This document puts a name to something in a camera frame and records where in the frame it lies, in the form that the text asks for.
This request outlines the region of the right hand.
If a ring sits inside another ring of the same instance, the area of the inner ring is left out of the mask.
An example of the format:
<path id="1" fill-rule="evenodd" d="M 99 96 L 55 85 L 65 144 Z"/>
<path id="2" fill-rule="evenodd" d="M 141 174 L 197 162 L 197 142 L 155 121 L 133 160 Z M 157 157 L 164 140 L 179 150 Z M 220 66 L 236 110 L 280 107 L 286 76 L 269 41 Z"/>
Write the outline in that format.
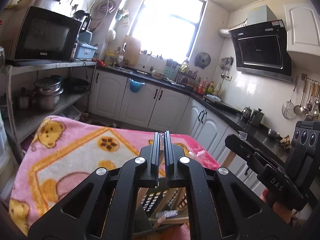
<path id="1" fill-rule="evenodd" d="M 297 225 L 298 220 L 293 216 L 293 212 L 289 210 L 286 206 L 280 204 L 279 202 L 275 202 L 271 205 L 268 201 L 268 195 L 270 191 L 267 188 L 264 188 L 260 199 L 265 202 L 268 206 L 272 208 L 272 210 L 282 219 L 284 220 L 291 228 L 294 228 Z"/>

